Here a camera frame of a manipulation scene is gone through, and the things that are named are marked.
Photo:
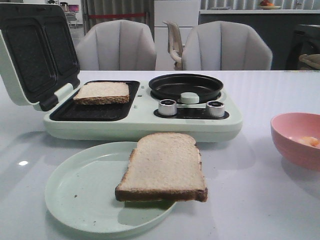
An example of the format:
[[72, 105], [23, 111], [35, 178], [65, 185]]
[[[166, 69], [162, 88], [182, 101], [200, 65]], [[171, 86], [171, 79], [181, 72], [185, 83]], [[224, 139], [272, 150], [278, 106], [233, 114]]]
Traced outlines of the large bread slice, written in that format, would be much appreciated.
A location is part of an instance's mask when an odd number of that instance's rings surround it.
[[141, 138], [127, 171], [115, 188], [118, 201], [206, 202], [208, 189], [196, 140], [185, 133], [161, 132]]

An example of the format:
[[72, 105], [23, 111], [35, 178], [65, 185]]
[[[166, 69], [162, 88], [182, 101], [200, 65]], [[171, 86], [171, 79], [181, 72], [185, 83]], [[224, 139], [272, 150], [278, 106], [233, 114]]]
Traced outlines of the small bread slice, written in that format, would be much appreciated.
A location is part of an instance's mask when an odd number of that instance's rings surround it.
[[125, 104], [129, 99], [129, 86], [119, 81], [89, 82], [73, 97], [81, 105]]

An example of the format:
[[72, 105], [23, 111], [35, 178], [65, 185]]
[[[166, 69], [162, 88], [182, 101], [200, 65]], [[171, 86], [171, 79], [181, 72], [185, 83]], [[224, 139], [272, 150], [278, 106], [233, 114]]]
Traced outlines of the pink plastic bowl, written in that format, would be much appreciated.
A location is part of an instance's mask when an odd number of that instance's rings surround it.
[[271, 137], [276, 149], [293, 164], [320, 170], [320, 145], [299, 143], [305, 136], [320, 140], [320, 115], [306, 112], [288, 112], [274, 116], [270, 121]]

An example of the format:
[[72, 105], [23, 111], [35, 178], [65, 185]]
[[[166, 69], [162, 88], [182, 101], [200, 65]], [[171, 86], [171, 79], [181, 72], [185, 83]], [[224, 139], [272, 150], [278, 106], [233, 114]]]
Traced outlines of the mint green sandwich maker lid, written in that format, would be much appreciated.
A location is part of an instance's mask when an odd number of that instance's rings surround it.
[[0, 4], [0, 75], [11, 100], [49, 111], [79, 85], [80, 65], [63, 9]]

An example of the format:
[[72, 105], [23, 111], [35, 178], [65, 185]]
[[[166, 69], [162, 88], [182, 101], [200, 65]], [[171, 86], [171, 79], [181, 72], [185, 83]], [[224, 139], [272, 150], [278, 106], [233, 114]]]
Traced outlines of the orange cooked shrimp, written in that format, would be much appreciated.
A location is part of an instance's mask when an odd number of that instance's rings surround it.
[[298, 142], [310, 147], [317, 147], [320, 145], [320, 140], [312, 136], [303, 136]]

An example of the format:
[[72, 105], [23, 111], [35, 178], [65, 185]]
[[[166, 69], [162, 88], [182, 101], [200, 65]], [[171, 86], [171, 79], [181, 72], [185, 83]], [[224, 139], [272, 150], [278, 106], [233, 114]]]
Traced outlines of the mint green breakfast maker base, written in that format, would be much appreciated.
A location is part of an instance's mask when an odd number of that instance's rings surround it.
[[205, 102], [178, 104], [176, 115], [162, 116], [147, 80], [127, 80], [126, 84], [129, 102], [124, 104], [76, 104], [77, 91], [73, 91], [44, 116], [47, 132], [61, 139], [132, 142], [152, 133], [174, 132], [214, 143], [235, 138], [242, 128], [242, 114], [224, 89], [215, 99], [223, 104], [221, 117], [211, 116]]

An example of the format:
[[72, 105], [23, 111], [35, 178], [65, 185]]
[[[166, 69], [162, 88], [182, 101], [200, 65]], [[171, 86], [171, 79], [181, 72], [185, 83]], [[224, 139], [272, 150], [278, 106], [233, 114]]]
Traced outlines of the silver left control knob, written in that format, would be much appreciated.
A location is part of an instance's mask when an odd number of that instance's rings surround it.
[[158, 113], [162, 116], [175, 116], [177, 114], [177, 102], [173, 99], [163, 99], [158, 103]]

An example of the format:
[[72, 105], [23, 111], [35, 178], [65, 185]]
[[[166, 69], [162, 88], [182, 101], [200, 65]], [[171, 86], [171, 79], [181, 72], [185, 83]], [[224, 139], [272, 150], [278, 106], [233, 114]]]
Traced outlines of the silver control knob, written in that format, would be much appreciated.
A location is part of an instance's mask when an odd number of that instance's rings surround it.
[[208, 101], [206, 102], [205, 113], [212, 118], [222, 118], [225, 115], [225, 105], [220, 101]]
[[162, 116], [175, 116], [177, 114], [177, 102], [173, 99], [163, 99], [158, 103], [158, 113]]

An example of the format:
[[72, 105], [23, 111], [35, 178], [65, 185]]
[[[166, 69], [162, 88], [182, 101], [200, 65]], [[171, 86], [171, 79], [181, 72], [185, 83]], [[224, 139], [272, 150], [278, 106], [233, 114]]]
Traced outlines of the black round frying pan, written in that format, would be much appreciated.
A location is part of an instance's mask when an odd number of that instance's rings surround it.
[[199, 103], [216, 100], [224, 84], [217, 78], [195, 73], [173, 73], [153, 78], [149, 83], [151, 95], [158, 100], [181, 102], [181, 94], [190, 92], [199, 96]]

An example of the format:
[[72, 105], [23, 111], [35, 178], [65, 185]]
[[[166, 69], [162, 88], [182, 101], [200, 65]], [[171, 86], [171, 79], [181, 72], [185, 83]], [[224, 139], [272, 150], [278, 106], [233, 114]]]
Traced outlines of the silver right control knob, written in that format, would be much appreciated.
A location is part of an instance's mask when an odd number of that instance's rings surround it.
[[208, 101], [206, 102], [205, 113], [212, 118], [222, 118], [225, 115], [225, 105], [220, 101]]

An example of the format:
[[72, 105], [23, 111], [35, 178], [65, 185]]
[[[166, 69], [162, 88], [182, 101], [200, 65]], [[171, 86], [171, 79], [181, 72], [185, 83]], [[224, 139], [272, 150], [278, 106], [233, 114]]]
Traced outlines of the beige office chair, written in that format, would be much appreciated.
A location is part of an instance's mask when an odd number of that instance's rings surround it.
[[179, 26], [172, 21], [163, 21], [168, 29], [168, 53], [174, 61], [174, 69], [182, 71], [184, 69], [182, 56], [183, 44]]

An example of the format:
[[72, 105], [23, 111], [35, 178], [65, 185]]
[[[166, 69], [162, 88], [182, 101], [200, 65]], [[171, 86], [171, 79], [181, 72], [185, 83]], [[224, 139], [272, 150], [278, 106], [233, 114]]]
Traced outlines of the grey upholstered chair left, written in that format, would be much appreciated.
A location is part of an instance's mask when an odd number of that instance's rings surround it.
[[93, 26], [76, 46], [82, 71], [154, 71], [156, 47], [148, 25], [130, 20]]

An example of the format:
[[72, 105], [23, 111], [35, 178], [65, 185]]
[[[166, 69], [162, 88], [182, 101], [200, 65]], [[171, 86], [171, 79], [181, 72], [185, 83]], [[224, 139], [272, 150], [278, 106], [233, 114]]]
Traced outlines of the mint green plate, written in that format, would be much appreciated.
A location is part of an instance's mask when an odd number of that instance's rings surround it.
[[127, 170], [136, 142], [111, 142], [83, 150], [61, 163], [49, 177], [44, 199], [62, 224], [108, 239], [140, 234], [163, 221], [174, 201], [122, 202], [115, 188]]

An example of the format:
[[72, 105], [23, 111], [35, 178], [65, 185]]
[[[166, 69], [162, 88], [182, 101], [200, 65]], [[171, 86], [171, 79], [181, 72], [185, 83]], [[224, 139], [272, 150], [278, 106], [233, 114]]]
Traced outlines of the white refrigerator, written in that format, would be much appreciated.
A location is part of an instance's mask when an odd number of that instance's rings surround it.
[[156, 70], [182, 70], [184, 44], [198, 25], [199, 0], [156, 0], [154, 2], [154, 42]]

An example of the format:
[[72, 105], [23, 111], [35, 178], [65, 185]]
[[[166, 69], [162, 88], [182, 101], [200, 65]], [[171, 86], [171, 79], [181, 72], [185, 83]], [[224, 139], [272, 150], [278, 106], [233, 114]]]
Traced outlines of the fruit bowl on counter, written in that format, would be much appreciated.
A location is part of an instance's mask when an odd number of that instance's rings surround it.
[[258, 6], [263, 9], [263, 10], [278, 10], [281, 8], [280, 5], [274, 5], [272, 2], [269, 0], [262, 0]]

